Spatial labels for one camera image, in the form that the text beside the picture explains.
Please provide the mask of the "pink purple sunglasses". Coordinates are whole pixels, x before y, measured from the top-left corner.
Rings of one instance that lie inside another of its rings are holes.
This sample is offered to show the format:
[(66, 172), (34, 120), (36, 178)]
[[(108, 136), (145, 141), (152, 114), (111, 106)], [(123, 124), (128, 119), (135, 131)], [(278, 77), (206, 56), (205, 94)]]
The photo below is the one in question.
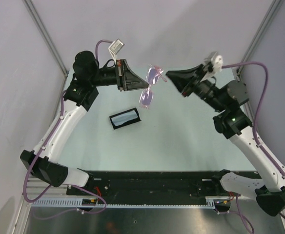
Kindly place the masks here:
[(163, 75), (163, 69), (159, 66), (150, 65), (145, 78), (148, 87), (143, 89), (139, 100), (139, 104), (142, 108), (148, 109), (150, 107), (154, 97), (152, 87), (156, 85), (160, 79), (167, 82), (167, 79)]

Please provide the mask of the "black glasses case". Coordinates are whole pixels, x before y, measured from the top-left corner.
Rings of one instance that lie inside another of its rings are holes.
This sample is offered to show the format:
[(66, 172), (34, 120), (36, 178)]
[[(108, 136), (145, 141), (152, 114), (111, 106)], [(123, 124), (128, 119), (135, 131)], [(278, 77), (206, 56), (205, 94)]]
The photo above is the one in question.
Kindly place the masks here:
[(137, 108), (131, 108), (126, 111), (109, 116), (109, 120), (114, 130), (138, 123), (141, 121)]

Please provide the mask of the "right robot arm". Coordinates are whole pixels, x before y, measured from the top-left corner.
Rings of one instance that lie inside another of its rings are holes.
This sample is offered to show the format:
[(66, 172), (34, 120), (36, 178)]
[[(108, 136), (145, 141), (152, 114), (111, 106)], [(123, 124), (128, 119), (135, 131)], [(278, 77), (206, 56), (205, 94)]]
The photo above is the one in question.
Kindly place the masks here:
[(249, 100), (246, 85), (232, 80), (218, 88), (204, 79), (211, 70), (210, 65), (201, 64), (187, 70), (168, 71), (165, 75), (184, 97), (196, 94), (218, 113), (213, 117), (216, 131), (244, 154), (260, 176), (251, 179), (222, 170), (211, 183), (212, 192), (241, 194), (256, 200), (268, 215), (276, 216), (285, 209), (285, 166), (257, 135), (254, 124), (241, 109)]

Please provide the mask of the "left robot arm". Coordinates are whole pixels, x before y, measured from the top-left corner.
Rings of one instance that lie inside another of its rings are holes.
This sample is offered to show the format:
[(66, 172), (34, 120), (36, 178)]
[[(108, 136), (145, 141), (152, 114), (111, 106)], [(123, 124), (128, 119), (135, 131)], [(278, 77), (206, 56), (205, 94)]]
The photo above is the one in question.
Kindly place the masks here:
[(40, 143), (32, 151), (24, 150), (20, 159), (28, 170), (27, 176), (33, 175), (53, 187), (75, 185), (88, 195), (94, 189), (89, 174), (59, 164), (67, 140), (98, 96), (97, 87), (116, 85), (120, 91), (132, 91), (147, 88), (148, 84), (129, 68), (125, 59), (115, 61), (111, 67), (100, 67), (90, 51), (76, 54), (73, 70), (70, 85), (61, 97), (59, 113)]

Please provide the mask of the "light blue cleaning cloth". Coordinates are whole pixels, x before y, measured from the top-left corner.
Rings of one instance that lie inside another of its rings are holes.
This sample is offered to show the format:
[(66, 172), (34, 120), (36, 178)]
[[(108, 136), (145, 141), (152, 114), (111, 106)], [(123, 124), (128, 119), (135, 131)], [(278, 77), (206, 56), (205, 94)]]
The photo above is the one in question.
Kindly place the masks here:
[(117, 115), (115, 117), (112, 117), (111, 119), (115, 126), (121, 126), (136, 118), (137, 118), (137, 113), (134, 110), (132, 110), (132, 111)]

